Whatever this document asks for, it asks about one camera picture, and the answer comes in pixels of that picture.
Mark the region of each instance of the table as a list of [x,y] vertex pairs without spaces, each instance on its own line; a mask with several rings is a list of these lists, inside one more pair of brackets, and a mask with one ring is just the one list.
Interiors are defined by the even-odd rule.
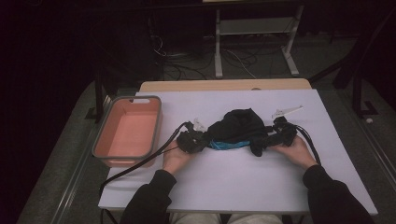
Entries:
[[[218,80],[213,84],[209,82],[211,81],[204,81],[202,85],[196,81],[178,82],[179,85],[170,82],[169,86],[166,82],[148,82],[142,85],[139,94],[156,94],[163,101],[160,145],[176,128],[173,126],[178,126],[181,120],[199,117],[204,125],[211,124],[219,120],[221,115],[235,109],[237,105],[239,108],[251,107],[268,125],[276,109],[301,104],[304,109],[287,115],[287,119],[303,126],[310,133],[329,175],[345,182],[370,214],[377,213],[318,93],[306,86],[306,80]],[[226,90],[214,91],[221,90],[221,82],[224,82],[223,87]],[[245,85],[245,88],[242,88],[244,90],[238,89],[238,82]],[[272,90],[246,91],[261,89],[268,86],[268,83],[274,84],[270,85]],[[233,87],[239,91],[230,91]],[[188,112],[177,113],[181,108],[188,108]],[[142,184],[148,183],[155,170],[161,166],[162,158],[157,158],[151,167],[139,168],[134,173],[111,182],[105,187],[99,206],[123,209],[134,192]],[[109,176],[121,170],[111,168]],[[206,148],[186,169],[177,174],[178,182],[170,194],[173,203],[169,206],[169,211],[306,214],[309,209],[306,188],[302,183],[303,174],[303,170],[274,151],[266,150],[261,158],[257,158],[251,154],[248,147],[229,151]]]

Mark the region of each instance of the dark background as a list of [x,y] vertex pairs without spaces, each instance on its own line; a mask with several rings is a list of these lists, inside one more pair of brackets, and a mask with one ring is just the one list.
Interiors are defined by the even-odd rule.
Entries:
[[[359,34],[378,5],[378,1],[315,2],[304,10],[299,35]],[[140,1],[2,1],[2,223],[18,219],[75,102],[95,75],[105,75],[110,91],[118,86],[138,87],[141,81],[161,77],[161,62],[152,53],[146,24],[153,15],[132,18],[129,13],[88,10],[124,4],[133,7]],[[197,36],[214,32],[207,14],[213,12],[195,11],[193,16],[186,11],[157,13],[151,32],[171,45],[199,46]],[[92,40],[96,28],[94,38],[99,45]]]

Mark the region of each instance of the orange plastic tray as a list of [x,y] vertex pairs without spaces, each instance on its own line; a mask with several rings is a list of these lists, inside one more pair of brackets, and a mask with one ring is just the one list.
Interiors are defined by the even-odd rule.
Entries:
[[109,167],[130,167],[151,155],[158,144],[161,107],[157,96],[116,98],[96,138],[93,156]]

